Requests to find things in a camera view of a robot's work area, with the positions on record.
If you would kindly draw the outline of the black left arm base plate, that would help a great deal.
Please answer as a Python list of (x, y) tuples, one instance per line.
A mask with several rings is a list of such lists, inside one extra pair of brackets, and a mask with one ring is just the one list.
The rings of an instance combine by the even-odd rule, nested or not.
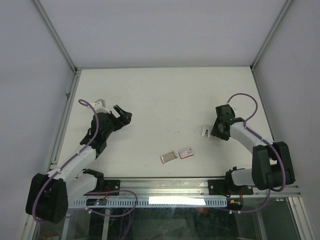
[(85, 196), (118, 196), (121, 188), (121, 181), (119, 179), (105, 179), (104, 185), (100, 190), (93, 190), (85, 194)]

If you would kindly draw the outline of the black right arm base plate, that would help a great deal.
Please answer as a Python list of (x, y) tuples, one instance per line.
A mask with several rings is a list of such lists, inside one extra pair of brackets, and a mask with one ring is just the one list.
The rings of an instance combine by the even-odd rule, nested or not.
[(253, 195), (253, 189), (246, 185), (238, 186), (226, 179), (210, 179), (207, 181), (208, 193), (210, 196), (221, 195), (230, 197), (231, 195)]

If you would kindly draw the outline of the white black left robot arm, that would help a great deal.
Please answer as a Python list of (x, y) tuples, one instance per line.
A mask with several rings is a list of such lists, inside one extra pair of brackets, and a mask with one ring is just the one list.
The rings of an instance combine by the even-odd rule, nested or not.
[(100, 194), (105, 188), (104, 174), (89, 169), (106, 149), (110, 135), (129, 125), (132, 113), (118, 105), (115, 116), (99, 99), (79, 103), (93, 112), (90, 127), (71, 156), (45, 174), (37, 173), (31, 180), (25, 212), (35, 221), (57, 224), (66, 216), (68, 208), (87, 193)]

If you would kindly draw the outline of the red white staple box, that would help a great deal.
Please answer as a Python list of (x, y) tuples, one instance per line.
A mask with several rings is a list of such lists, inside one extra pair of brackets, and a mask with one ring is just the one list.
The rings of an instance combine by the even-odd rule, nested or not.
[(180, 150), (178, 153), (179, 153), (179, 157), (181, 159), (186, 159), (186, 158), (194, 156), (194, 151), (190, 147), (186, 148), (186, 149), (183, 149), (183, 150)]

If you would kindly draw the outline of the white stapler magazine part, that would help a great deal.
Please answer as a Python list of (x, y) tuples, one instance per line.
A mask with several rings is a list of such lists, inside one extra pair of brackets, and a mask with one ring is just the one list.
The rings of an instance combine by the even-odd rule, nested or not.
[(205, 137), (209, 138), (210, 137), (210, 126), (209, 125), (205, 125), (202, 128), (201, 137), (202, 138), (205, 138)]

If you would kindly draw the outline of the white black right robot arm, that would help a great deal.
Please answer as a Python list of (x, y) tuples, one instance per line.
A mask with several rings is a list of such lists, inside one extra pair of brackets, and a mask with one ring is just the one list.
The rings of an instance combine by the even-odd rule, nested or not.
[(278, 192), (295, 183), (290, 149), (285, 142), (263, 138), (245, 126), (245, 120), (236, 117), (228, 104), (217, 106), (215, 111), (216, 120), (210, 134), (224, 141), (234, 139), (252, 154), (251, 168), (235, 166), (225, 173), (223, 189), (226, 192), (234, 194), (244, 186)]

